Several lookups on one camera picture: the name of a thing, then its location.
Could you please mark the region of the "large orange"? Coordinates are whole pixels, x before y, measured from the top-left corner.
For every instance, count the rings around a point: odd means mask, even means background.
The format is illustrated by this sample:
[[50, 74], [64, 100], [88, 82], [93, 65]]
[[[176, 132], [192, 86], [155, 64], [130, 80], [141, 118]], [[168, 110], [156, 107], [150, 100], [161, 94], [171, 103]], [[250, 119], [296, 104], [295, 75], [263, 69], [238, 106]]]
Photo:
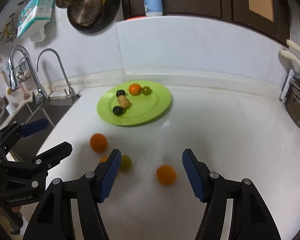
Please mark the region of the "large orange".
[[101, 133], [95, 133], [90, 138], [90, 148], [97, 153], [103, 153], [108, 147], [106, 137]]

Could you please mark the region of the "small orange mandarin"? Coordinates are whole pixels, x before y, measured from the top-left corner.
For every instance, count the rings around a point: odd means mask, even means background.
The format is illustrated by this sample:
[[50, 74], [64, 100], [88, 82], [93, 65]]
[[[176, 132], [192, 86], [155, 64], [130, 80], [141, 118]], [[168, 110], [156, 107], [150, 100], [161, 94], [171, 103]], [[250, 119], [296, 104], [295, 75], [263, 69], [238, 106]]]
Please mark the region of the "small orange mandarin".
[[99, 163], [104, 163], [108, 160], [108, 156], [103, 156], [100, 160]]

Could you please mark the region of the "green tomato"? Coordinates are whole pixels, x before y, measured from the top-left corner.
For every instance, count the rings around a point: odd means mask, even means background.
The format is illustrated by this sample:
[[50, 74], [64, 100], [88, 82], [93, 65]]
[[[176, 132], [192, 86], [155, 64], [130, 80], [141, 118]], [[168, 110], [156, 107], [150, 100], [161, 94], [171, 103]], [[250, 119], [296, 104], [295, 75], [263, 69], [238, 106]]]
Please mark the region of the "green tomato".
[[144, 86], [144, 87], [142, 87], [142, 93], [143, 93], [143, 95], [151, 95], [152, 90], [150, 87]]
[[122, 155], [121, 156], [121, 165], [120, 165], [120, 170], [123, 172], [128, 171], [132, 166], [132, 160], [129, 156], [127, 155]]

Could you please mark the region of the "dark plum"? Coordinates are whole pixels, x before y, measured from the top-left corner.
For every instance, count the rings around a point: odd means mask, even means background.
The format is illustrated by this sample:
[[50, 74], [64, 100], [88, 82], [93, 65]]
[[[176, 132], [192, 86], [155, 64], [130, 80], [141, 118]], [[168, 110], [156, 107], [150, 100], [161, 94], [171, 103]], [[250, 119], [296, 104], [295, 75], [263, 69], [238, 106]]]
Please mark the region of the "dark plum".
[[121, 106], [115, 106], [113, 108], [113, 113], [116, 115], [116, 116], [121, 116], [125, 113], [125, 109]]
[[126, 92], [122, 89], [118, 90], [116, 92], [116, 97], [118, 98], [119, 96], [126, 96]]

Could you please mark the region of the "tan longan fruit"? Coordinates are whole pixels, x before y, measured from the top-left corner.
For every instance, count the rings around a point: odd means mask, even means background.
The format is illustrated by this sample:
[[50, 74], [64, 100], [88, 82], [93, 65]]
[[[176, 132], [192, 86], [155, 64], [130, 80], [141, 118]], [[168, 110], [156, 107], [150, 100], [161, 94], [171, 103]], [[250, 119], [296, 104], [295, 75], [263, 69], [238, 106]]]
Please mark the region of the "tan longan fruit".
[[118, 100], [119, 103], [121, 103], [122, 101], [125, 101], [125, 100], [127, 100], [127, 99], [126, 99], [126, 97], [125, 97], [124, 95], [119, 95], [119, 96], [117, 97], [117, 100]]
[[130, 107], [130, 101], [128, 99], [123, 99], [120, 101], [120, 106], [124, 109], [128, 109]]

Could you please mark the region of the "orange mandarin top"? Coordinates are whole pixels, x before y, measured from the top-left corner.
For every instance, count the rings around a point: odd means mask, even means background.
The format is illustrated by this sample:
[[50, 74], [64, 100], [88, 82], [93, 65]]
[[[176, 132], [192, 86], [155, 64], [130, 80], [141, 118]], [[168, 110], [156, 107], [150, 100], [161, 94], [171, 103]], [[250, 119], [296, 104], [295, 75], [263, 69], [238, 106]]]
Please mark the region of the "orange mandarin top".
[[142, 87], [138, 83], [133, 83], [129, 86], [128, 91], [131, 95], [136, 96], [142, 93]]

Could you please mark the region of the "tall chrome kitchen faucet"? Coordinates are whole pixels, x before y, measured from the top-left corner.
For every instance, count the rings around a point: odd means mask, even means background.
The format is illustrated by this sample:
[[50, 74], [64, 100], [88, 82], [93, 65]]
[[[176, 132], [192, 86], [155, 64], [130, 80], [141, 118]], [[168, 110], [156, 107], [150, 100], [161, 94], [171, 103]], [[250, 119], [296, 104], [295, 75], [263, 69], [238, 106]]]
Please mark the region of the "tall chrome kitchen faucet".
[[[17, 66], [14, 65], [15, 52], [21, 52], [23, 55], [22, 60]], [[37, 105], [40, 101], [47, 103], [50, 100], [45, 88], [40, 83], [38, 76], [34, 70], [30, 55], [28, 51], [22, 45], [15, 45], [8, 56], [8, 68], [10, 72], [10, 87], [12, 91], [16, 91], [20, 88], [20, 84], [29, 78], [33, 78], [36, 84], [38, 94], [32, 93], [32, 101]]]

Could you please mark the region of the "stainless steel sink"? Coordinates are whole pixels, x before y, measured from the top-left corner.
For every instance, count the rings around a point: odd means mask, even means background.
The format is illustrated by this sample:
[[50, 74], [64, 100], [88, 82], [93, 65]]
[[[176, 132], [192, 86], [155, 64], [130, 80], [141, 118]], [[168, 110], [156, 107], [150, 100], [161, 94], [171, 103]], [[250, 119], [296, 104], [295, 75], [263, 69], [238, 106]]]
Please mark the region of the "stainless steel sink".
[[25, 125], [25, 128], [21, 129], [21, 138], [10, 150], [13, 159], [21, 162], [31, 161], [71, 107], [72, 103], [65, 99], [51, 99], [46, 104], [37, 105], [32, 102], [24, 103], [8, 123]]

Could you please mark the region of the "slim gooseneck faucet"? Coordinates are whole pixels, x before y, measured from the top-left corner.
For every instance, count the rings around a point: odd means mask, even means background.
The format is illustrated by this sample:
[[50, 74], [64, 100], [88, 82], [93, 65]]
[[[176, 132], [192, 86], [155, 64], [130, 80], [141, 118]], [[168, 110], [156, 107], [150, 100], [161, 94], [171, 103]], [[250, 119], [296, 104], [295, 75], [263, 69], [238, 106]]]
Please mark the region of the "slim gooseneck faucet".
[[37, 56], [36, 63], [35, 63], [36, 72], [38, 72], [38, 69], [39, 69], [40, 58], [46, 53], [52, 53], [53, 55], [55, 55], [56, 60], [57, 60], [57, 69], [61, 72], [59, 74], [58, 79], [59, 79], [59, 81], [61, 81], [61, 79], [63, 79], [65, 86], [66, 86], [63, 89], [65, 97], [70, 102], [75, 103], [80, 98], [80, 95], [75, 91], [72, 84], [70, 83], [70, 80], [69, 80], [69, 78], [66, 74], [65, 68], [63, 66], [62, 59], [61, 59], [59, 53], [55, 49], [46, 48], [46, 49], [43, 49], [40, 51], [40, 53]]

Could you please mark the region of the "green plate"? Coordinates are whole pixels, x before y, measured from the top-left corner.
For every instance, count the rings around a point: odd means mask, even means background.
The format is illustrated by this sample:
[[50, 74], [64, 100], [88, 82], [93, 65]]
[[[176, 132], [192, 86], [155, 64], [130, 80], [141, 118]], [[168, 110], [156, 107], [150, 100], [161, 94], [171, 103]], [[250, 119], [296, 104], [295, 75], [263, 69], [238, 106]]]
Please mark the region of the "green plate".
[[[140, 93], [132, 95], [129, 87], [138, 84], [142, 88], [148, 87], [151, 92], [148, 95]], [[130, 107], [125, 109], [121, 115], [113, 112], [114, 108], [120, 107], [117, 100], [117, 92], [123, 90], [125, 97], [130, 102]], [[116, 126], [136, 126], [152, 121], [162, 115], [170, 106], [172, 96], [164, 85], [147, 80], [137, 80], [122, 83], [108, 90], [97, 103], [99, 117]]]

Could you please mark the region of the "stainless steel pot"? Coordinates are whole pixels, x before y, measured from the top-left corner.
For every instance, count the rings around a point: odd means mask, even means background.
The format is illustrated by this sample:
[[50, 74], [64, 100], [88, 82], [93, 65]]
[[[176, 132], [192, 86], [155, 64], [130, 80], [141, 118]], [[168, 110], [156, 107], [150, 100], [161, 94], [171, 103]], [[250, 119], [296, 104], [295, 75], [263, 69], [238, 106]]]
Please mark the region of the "stainless steel pot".
[[286, 110], [298, 128], [300, 128], [300, 84], [295, 81], [290, 83]]

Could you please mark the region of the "green white paper box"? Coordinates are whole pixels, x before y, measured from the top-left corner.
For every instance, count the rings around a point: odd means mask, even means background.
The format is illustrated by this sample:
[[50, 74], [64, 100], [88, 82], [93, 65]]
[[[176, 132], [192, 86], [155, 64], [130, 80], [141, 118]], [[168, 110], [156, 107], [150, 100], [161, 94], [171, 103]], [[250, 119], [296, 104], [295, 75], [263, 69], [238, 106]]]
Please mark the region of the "green white paper box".
[[19, 12], [17, 38], [29, 38], [33, 43], [43, 41], [54, 6], [55, 0], [28, 0]]

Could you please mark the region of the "white dish rack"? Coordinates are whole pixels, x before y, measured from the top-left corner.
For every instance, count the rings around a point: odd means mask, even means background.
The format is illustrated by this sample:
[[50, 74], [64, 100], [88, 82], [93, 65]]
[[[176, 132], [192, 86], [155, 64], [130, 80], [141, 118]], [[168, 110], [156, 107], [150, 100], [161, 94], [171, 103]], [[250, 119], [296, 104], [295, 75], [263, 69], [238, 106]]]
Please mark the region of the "white dish rack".
[[295, 82], [298, 86], [300, 86], [300, 74], [291, 69], [288, 73], [286, 83], [285, 83], [282, 93], [280, 95], [280, 101], [282, 103], [286, 103], [286, 101], [288, 99], [288, 92], [292, 85], [292, 82]]

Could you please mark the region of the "perforated metal strainer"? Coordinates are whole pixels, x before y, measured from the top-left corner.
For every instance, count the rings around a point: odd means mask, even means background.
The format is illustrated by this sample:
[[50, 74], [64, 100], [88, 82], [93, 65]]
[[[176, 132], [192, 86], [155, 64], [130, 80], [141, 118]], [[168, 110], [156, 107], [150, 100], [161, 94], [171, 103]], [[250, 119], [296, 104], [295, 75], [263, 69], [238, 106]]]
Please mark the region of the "perforated metal strainer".
[[68, 19], [72, 25], [91, 26], [104, 11], [106, 0], [78, 0], [68, 10]]

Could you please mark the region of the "black frying pan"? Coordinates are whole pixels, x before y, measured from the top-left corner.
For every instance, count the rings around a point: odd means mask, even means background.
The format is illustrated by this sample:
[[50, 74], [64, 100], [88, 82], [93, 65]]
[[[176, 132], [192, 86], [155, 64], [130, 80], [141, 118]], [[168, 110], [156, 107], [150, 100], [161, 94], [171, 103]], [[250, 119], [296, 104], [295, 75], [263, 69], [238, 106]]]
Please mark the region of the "black frying pan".
[[67, 9], [70, 24], [78, 31], [92, 34], [102, 31], [115, 18], [121, 0], [78, 0]]

